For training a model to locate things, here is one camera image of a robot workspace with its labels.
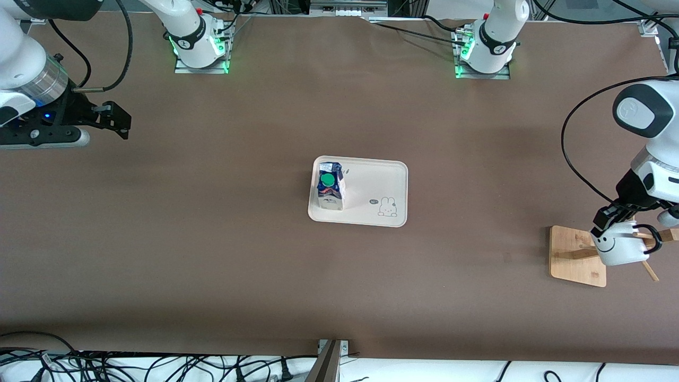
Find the tray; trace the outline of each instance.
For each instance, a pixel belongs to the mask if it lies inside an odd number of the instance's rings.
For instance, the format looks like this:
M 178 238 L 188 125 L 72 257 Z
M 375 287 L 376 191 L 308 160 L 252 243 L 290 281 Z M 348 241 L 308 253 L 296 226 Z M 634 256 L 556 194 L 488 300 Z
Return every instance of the tray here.
M 343 211 L 318 205 L 316 185 L 321 162 L 342 165 L 346 186 Z M 312 168 L 308 213 L 317 222 L 401 227 L 408 217 L 408 167 L 395 160 L 319 156 Z

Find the milk carton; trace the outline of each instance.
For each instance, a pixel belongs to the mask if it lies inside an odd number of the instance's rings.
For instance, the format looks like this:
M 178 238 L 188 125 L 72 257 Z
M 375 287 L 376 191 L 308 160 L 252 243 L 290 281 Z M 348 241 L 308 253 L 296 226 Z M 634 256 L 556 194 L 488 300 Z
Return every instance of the milk carton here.
M 344 175 L 342 165 L 337 162 L 322 162 L 318 166 L 318 204 L 323 209 L 341 211 L 346 206 Z

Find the table surface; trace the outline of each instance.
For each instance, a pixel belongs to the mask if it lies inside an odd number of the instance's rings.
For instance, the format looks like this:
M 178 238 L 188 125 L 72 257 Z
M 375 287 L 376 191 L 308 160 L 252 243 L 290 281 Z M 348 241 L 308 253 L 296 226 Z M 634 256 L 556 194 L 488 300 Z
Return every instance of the table surface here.
M 349 338 L 364 357 L 676 362 L 676 249 L 650 259 L 659 283 L 640 264 L 609 268 L 606 288 L 547 269 L 547 228 L 587 230 L 604 205 L 562 158 L 563 119 L 663 73 L 636 25 L 529 23 L 512 80 L 474 81 L 454 77 L 447 44 L 358 18 L 256 18 L 229 75 L 175 75 L 158 19 L 132 21 L 127 78 L 90 96 L 127 109 L 128 141 L 92 129 L 86 148 L 0 152 L 2 329 L 82 349 L 294 354 Z M 112 82 L 120 14 L 58 24 L 89 85 Z M 48 27 L 33 35 L 80 78 Z M 612 194 L 644 140 L 615 125 L 609 93 L 567 144 Z M 407 164 L 406 225 L 312 221 L 320 155 Z

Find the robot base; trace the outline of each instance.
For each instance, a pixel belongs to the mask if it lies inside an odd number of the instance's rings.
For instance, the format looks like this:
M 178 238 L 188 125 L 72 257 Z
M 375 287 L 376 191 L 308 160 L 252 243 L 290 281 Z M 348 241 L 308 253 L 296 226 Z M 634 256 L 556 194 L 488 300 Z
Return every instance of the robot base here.
M 224 21 L 221 19 L 216 20 L 216 28 L 222 29 L 224 27 Z M 175 73 L 182 74 L 228 74 L 229 65 L 231 64 L 231 51 L 234 47 L 234 35 L 236 34 L 236 25 L 231 23 L 231 27 L 224 32 L 215 35 L 215 45 L 217 48 L 224 52 L 223 56 L 220 56 L 211 65 L 203 68 L 193 68 L 187 66 L 182 60 L 179 59 L 177 55 L 177 49 L 172 46 L 175 50 L 175 56 L 177 60 L 175 61 Z
M 472 25 L 466 24 L 463 27 L 457 28 L 455 32 L 450 33 L 453 41 L 463 41 L 466 45 L 459 46 L 453 44 L 453 60 L 455 62 L 455 77 L 456 78 L 475 78 L 480 80 L 509 80 L 509 65 L 505 64 L 497 73 L 481 73 L 472 69 L 469 64 L 462 60 L 461 56 L 466 53 L 465 50 L 469 48 L 469 40 L 472 38 Z

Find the white mug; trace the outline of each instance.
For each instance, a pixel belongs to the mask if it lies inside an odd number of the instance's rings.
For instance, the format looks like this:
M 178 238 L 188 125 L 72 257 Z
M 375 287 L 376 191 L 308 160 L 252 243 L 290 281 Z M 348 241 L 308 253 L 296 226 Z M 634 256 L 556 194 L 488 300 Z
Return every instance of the white mug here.
M 635 232 L 639 232 L 639 228 L 646 228 L 653 235 L 655 239 L 653 248 L 646 249 L 644 239 L 634 236 Z M 594 240 L 601 262 L 606 266 L 645 261 L 649 254 L 660 249 L 663 244 L 658 231 L 653 226 L 637 224 L 635 220 L 615 223 L 601 237 L 592 235 L 592 240 Z

